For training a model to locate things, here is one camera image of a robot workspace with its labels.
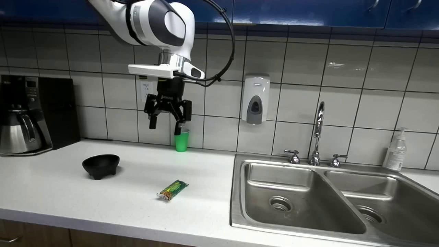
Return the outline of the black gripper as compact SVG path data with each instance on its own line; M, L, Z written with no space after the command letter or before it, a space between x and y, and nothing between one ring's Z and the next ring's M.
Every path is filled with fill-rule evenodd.
M182 78L160 78L158 94L149 94L144 111L150 115L150 129L157 129L158 114L171 113L176 118L175 136L182 135L186 118L192 117L192 102L184 100L184 81Z

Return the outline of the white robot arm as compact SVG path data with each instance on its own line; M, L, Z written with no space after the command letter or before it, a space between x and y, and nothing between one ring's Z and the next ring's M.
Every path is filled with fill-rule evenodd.
M191 120L192 103L183 99L184 78L202 80L205 73L191 62L195 15L183 3L166 0L88 0L113 32L131 46L161 50L157 65L129 65L135 76L158 78L158 94L147 95L144 111L150 128L157 128L162 111L176 118L175 135Z

